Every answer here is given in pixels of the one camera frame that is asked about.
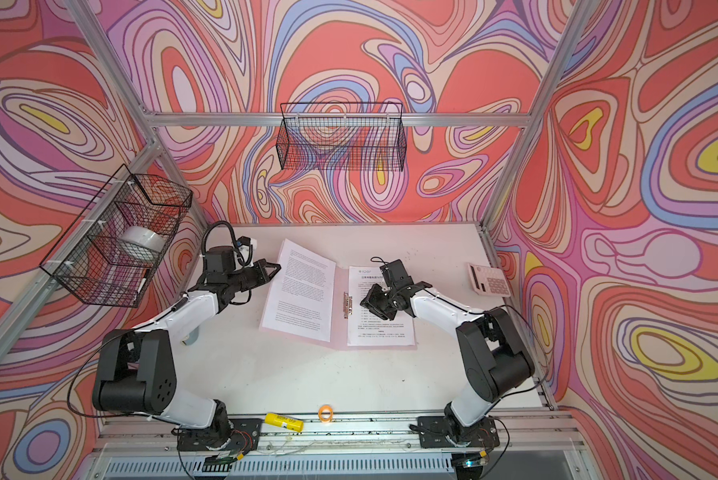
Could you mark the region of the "printed paper sheet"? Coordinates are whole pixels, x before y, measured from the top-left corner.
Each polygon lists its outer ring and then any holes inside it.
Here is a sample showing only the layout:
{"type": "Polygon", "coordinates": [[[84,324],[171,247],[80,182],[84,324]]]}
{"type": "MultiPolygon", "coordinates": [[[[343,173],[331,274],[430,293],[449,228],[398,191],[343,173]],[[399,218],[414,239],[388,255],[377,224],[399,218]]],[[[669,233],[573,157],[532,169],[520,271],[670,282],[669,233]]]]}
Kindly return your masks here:
{"type": "Polygon", "coordinates": [[[347,317],[347,346],[352,348],[415,348],[413,319],[404,312],[393,320],[383,320],[360,305],[371,287],[385,284],[379,267],[355,267],[348,270],[351,299],[347,317]]]}
{"type": "Polygon", "coordinates": [[[286,239],[260,328],[305,341],[331,342],[337,264],[286,239]]]}

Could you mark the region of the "pink folder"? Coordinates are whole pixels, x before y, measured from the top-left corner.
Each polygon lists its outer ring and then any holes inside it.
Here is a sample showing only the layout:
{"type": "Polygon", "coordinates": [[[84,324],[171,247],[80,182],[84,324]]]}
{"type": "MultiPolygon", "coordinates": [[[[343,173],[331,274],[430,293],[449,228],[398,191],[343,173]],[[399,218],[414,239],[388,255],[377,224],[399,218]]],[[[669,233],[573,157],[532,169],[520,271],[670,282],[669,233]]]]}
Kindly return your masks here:
{"type": "Polygon", "coordinates": [[[330,321],[330,339],[322,340],[314,338],[305,330],[301,332],[288,332],[282,326],[275,326],[273,322],[265,323],[261,320],[259,330],[272,333],[282,337],[298,340],[315,345],[329,347],[335,350],[415,350],[415,348],[352,348],[347,346],[347,320],[343,318],[343,296],[348,291],[348,270],[337,267],[335,269],[333,282],[333,298],[331,302],[332,317],[330,321]]]}

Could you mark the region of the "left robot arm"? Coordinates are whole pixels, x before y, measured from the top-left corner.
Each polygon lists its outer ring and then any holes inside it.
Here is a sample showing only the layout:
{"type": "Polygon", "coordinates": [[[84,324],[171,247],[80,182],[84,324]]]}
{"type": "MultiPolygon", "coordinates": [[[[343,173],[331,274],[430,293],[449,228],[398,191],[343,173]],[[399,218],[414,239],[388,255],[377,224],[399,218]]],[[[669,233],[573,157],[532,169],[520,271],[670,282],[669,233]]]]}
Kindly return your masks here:
{"type": "Polygon", "coordinates": [[[197,433],[209,449],[226,444],[233,435],[226,405],[180,383],[173,347],[227,307],[240,306],[237,294],[250,294],[281,271],[280,264],[254,260],[253,253],[253,247],[243,248],[237,264],[234,248],[210,248],[198,281],[175,305],[133,329],[108,334],[92,390],[94,408],[156,418],[181,433],[197,433]]]}

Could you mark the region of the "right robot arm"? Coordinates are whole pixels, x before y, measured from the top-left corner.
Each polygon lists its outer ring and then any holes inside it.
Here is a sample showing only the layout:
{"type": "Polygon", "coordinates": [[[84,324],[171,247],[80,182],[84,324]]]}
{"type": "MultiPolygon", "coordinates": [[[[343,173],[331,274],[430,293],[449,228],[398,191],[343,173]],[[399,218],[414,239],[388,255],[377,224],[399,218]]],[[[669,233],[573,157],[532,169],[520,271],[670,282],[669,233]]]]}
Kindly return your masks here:
{"type": "Polygon", "coordinates": [[[472,308],[428,282],[414,281],[400,260],[374,260],[380,264],[384,283],[372,285],[361,307],[386,321],[404,312],[439,327],[458,342],[467,385],[445,406],[441,427],[431,431],[420,426],[418,431],[465,445],[499,401],[535,375],[529,347],[505,309],[472,308]]]}

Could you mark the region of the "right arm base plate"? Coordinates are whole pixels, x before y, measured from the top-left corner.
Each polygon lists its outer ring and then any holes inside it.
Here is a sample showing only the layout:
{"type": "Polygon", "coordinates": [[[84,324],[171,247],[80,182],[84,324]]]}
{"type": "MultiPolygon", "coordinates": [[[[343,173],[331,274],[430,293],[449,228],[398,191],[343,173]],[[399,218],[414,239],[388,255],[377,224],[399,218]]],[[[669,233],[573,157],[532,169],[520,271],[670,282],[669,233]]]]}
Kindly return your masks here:
{"type": "Polygon", "coordinates": [[[487,416],[467,427],[454,417],[419,416],[409,429],[418,435],[424,449],[479,448],[490,452],[501,445],[495,421],[487,416]]]}

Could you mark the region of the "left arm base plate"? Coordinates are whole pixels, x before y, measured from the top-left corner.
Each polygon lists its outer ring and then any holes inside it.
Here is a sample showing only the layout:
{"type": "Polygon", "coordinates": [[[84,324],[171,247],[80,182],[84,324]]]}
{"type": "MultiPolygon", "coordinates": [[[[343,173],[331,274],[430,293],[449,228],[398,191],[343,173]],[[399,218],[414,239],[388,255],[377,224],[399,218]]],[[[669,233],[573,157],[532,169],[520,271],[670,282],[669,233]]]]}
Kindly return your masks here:
{"type": "Polygon", "coordinates": [[[249,453],[258,448],[263,420],[231,418],[225,427],[204,429],[174,428],[180,452],[228,451],[249,453]]]}

